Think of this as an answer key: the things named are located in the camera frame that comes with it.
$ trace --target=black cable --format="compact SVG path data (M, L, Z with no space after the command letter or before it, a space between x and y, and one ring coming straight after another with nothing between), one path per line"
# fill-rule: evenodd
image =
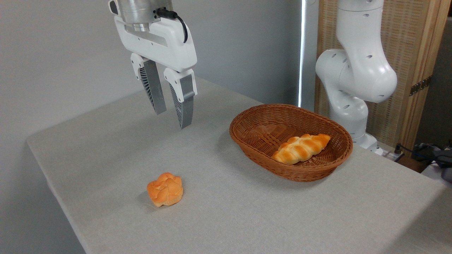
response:
M408 148L402 146L401 144L397 144L396 147L395 147L395 149L396 149L396 150L397 150L397 148L400 149L400 147L403 148L403 149L405 149L405 150L407 150L408 152L410 152L410 153L412 153L412 154L418 156L418 157L426 158L426 159L432 160L432 161L434 160L434 161L437 161L437 162L444 163L444 164L446 164L446 165L449 165L449 164L450 164L450 162L448 162L448 161L438 160L438 159L437 159L438 156L436 156L435 158L431 158L431 157L428 157L428 156L425 156L425 155L422 155L422 154L418 154L418 153L416 153L415 151L410 150L410 149L408 149Z
M186 43L188 40L187 26L185 25L185 22L181 19L181 17L177 16L176 18L182 23L182 28L184 29L184 36L185 36L184 43Z
M187 42L188 40L188 30L187 30L187 26L185 25L185 22L182 20L181 17L179 17L179 15L177 15L177 13L175 11L171 11L171 10L167 10L167 9L163 9L163 8L158 8L156 10L157 15L159 15L160 17L163 18L167 18L167 19L178 19L181 24L182 24L182 28L184 29L184 43Z

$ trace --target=gray tablecloth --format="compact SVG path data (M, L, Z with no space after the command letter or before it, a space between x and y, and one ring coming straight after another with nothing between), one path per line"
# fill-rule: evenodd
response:
M259 104L197 79L192 125L145 92L27 139L87 253L452 253L452 191L355 147L329 177L296 183L250 161L231 120ZM146 185L182 177L155 207Z

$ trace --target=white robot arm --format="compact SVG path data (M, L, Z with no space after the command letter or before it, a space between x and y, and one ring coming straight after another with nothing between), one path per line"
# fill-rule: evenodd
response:
M172 11L171 0L110 0L110 12L121 42L132 51L135 76L141 80L157 114L166 111L156 63L167 68L180 127L191 124L193 97L198 94L192 68L197 60L192 36Z
M382 102L397 85L381 45L382 9L383 0L339 0L336 36L344 50L323 52L315 66L328 95L330 118L350 132L354 143L372 151L377 141L366 134L364 100Z

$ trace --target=bread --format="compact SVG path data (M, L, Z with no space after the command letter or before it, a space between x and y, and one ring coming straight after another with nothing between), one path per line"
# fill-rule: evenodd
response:
M154 205L174 205L182 199L182 179L171 173L163 173L157 180L147 185L147 193Z
M330 141L326 134L291 137L282 143L278 151L273 153L272 159L286 164L295 164L298 161L309 160L313 155L319 154Z

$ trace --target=brown woven basket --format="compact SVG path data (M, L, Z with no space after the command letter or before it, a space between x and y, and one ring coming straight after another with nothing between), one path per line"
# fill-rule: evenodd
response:
M321 153L294 165L270 158L290 137L306 133L328 134L331 140ZM352 137L338 123L287 104L263 104L243 111L232 120L229 134L252 161L296 182L316 181L330 175L353 150Z

